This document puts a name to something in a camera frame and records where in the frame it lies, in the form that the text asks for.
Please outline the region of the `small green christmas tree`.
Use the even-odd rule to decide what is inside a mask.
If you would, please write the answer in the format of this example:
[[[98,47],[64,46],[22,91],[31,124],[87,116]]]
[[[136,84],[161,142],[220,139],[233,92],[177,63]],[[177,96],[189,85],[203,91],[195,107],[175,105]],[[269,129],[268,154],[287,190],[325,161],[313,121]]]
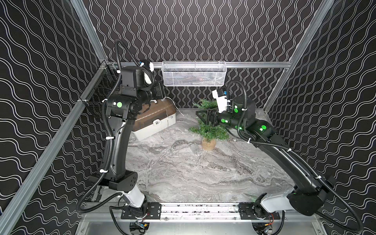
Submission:
[[[206,110],[217,108],[216,101],[209,101],[207,99],[200,99],[198,103],[193,104],[195,107]],[[229,139],[229,134],[223,126],[201,126],[201,120],[198,119],[198,126],[192,126],[189,128],[189,131],[195,134],[198,134],[202,138],[201,146],[205,151],[214,150],[216,141],[226,141]]]

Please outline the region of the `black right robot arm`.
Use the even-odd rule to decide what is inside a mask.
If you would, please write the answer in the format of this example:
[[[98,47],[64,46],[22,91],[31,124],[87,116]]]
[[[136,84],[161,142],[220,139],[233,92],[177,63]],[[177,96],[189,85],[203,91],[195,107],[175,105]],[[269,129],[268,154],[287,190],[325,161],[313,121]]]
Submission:
[[[269,122],[257,119],[256,105],[248,97],[245,86],[241,82],[238,83],[242,95],[236,97],[230,93],[232,84],[230,82],[227,87],[214,90],[214,101],[201,99],[196,104],[199,108],[196,112],[199,118],[199,133],[211,141],[219,140],[221,136],[209,133],[210,128],[220,129],[228,134],[235,129],[238,138],[270,156],[294,182],[291,189],[281,193],[263,193],[255,202],[243,204],[240,206],[240,215],[269,220],[265,225],[254,226],[259,235],[265,235],[271,230],[275,219],[280,220],[280,226],[273,234],[279,234],[284,226],[287,211],[296,211],[305,216],[316,214],[344,231],[360,235],[364,231],[361,218],[334,190],[335,179],[317,173],[285,143]],[[330,196],[337,198],[352,214],[357,223],[356,228],[337,222],[320,212]]]

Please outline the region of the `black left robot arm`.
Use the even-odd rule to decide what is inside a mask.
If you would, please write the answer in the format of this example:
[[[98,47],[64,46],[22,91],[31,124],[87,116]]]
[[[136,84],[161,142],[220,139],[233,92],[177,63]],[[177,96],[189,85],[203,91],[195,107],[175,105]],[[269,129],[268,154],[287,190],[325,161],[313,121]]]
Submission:
[[[78,200],[76,211],[89,213],[104,206],[114,197],[121,197],[135,217],[147,214],[147,198],[137,186],[138,174],[125,167],[130,134],[138,115],[143,114],[143,105],[165,98],[162,82],[155,80],[151,62],[138,61],[131,56],[132,66],[122,66],[119,48],[129,53],[128,46],[120,39],[115,40],[117,81],[102,101],[101,118],[106,131],[107,157],[95,176],[94,185]],[[104,183],[116,193],[96,206],[85,209],[85,199],[100,183]]]

